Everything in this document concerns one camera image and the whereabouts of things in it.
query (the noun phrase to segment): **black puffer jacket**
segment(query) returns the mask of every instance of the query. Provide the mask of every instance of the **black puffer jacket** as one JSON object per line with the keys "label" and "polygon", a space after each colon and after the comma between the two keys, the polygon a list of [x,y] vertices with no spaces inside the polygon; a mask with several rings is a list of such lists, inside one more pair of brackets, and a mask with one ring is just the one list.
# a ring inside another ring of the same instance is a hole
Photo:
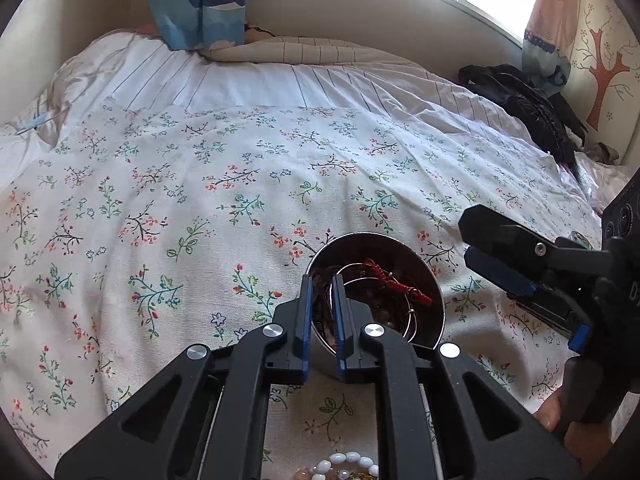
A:
{"label": "black puffer jacket", "polygon": [[510,116],[519,118],[531,139],[558,164],[575,163],[574,145],[554,106],[530,79],[511,65],[469,65],[458,73],[460,84],[501,106]]}

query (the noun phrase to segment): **bowl rim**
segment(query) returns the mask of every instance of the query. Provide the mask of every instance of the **bowl rim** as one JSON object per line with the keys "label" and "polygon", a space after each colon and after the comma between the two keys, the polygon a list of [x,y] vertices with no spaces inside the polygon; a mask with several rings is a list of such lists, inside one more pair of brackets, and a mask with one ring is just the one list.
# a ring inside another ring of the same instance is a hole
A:
{"label": "bowl rim", "polygon": [[[308,266],[306,266],[305,273],[309,274],[309,271],[313,267],[314,263],[316,262],[316,259],[320,255],[320,253],[322,253],[327,247],[329,247],[331,244],[337,242],[338,240],[342,240],[343,238],[345,238],[347,236],[353,236],[353,235],[375,235],[375,236],[379,236],[381,238],[388,238],[389,240],[391,240],[391,241],[393,241],[393,242],[395,242],[397,244],[400,244],[404,248],[406,248],[409,251],[411,251],[416,256],[416,258],[418,258],[420,261],[422,261],[420,256],[418,256],[418,254],[411,247],[409,247],[406,244],[403,244],[400,240],[396,240],[395,238],[393,238],[391,236],[388,236],[388,235],[383,235],[382,233],[374,233],[374,232],[371,232],[371,231],[357,231],[355,233],[347,233],[347,234],[340,235],[340,236],[334,238],[333,240],[331,240],[327,245],[322,247],[322,249],[320,249],[316,254],[314,254],[313,258],[311,258],[311,261],[309,262]],[[444,325],[446,323],[447,311],[445,309],[444,295],[442,294],[442,289],[440,288],[440,283],[438,283],[438,280],[436,279],[436,277],[435,277],[433,271],[430,269],[430,267],[427,264],[425,264],[424,262],[422,262],[422,264],[424,265],[424,268],[427,269],[427,272],[433,278],[433,281],[435,282],[436,287],[438,288],[438,293],[440,294],[440,302],[442,303],[442,326],[440,327],[440,333],[438,334],[438,338],[436,339],[436,343],[433,345],[433,347],[435,348],[436,346],[438,346],[438,344],[442,340],[442,335],[444,334]],[[331,352],[331,354],[335,355],[335,350],[333,348],[331,348],[328,345],[328,343],[322,338],[322,336],[318,332],[318,329],[316,328],[314,323],[311,324],[311,330],[312,330],[312,333],[314,333],[316,335],[316,337],[318,338],[318,341],[320,341],[322,343],[322,346],[326,350]]]}

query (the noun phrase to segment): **cartoon whale print curtain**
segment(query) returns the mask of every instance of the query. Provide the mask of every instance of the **cartoon whale print curtain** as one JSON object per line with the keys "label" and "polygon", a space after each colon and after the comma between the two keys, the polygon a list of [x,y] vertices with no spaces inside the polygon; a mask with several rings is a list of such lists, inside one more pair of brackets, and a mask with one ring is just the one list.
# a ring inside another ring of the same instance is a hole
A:
{"label": "cartoon whale print curtain", "polygon": [[148,0],[172,50],[213,50],[244,43],[244,0]]}

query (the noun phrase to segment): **floral pattern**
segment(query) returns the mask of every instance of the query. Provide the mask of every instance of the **floral pattern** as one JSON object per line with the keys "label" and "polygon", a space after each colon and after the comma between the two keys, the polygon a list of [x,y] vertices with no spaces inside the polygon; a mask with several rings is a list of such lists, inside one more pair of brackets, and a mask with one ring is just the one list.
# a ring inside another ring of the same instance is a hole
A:
{"label": "floral pattern", "polygon": [[[236,344],[270,322],[310,259],[361,231],[393,236],[428,264],[445,338],[482,326],[489,336],[473,339],[473,356],[535,409],[561,384],[566,345],[466,269],[458,219],[484,204],[594,246],[600,226],[548,156],[482,121],[448,135],[346,108],[95,105],[0,192],[0,403],[20,439],[52,472],[180,351]],[[322,456],[373,441],[372,402],[312,372],[303,388],[272,385],[269,424]],[[263,454],[272,479],[290,447],[278,438],[268,431]]]}

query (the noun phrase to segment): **red braided bracelet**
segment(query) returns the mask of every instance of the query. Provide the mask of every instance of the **red braided bracelet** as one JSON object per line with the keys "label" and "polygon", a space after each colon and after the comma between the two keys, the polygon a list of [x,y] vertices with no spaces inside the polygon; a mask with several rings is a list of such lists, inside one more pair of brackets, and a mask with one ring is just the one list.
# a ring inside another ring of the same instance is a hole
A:
{"label": "red braided bracelet", "polygon": [[396,280],[393,280],[391,278],[391,274],[389,272],[386,272],[386,270],[380,267],[371,258],[368,258],[367,260],[365,260],[363,265],[370,270],[374,278],[379,279],[390,290],[394,292],[399,292],[400,294],[405,294],[412,300],[415,300],[418,303],[426,306],[431,306],[433,304],[433,300],[429,296],[427,296],[426,294],[423,294],[420,290],[418,290],[414,286],[403,285],[402,283],[398,283],[396,282]]}

